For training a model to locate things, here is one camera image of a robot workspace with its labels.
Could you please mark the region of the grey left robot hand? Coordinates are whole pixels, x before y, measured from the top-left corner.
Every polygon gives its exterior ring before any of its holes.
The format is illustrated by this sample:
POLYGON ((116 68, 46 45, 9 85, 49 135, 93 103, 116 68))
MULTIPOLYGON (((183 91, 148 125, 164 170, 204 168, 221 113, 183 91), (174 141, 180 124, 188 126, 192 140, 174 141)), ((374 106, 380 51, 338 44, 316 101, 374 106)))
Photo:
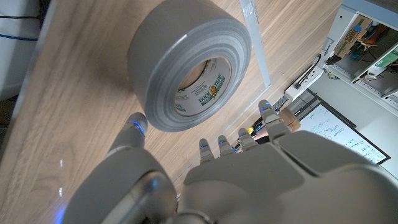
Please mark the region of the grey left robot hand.
POLYGON ((259 111, 270 141, 224 136, 180 194, 144 149, 147 118, 132 114, 106 158, 70 200, 62 223, 396 223, 397 181, 359 154, 308 131, 292 132, 269 102, 259 111))

